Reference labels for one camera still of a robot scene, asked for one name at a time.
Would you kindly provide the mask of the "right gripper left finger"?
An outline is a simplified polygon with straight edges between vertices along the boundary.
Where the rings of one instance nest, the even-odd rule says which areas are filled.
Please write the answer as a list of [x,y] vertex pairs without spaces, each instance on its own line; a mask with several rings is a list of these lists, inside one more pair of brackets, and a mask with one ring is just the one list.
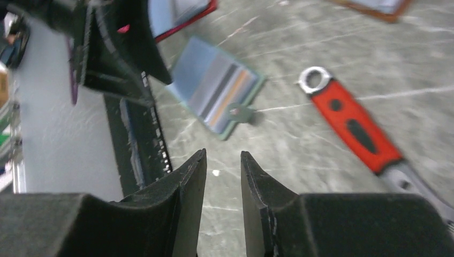
[[196,256],[205,149],[119,202],[84,193],[1,195],[1,256]]

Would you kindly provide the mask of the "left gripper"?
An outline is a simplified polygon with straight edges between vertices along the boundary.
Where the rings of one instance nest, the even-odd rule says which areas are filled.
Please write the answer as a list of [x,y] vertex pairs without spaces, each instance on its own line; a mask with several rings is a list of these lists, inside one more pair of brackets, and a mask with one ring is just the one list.
[[148,77],[172,77],[149,21],[149,1],[1,1],[1,8],[45,23],[74,39],[76,82],[94,91],[150,107]]

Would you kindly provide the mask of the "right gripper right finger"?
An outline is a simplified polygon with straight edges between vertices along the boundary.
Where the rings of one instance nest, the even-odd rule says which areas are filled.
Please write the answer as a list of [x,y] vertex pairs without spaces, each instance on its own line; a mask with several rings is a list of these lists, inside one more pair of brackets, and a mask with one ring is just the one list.
[[241,152],[248,256],[453,256],[427,200],[401,193],[296,194]]

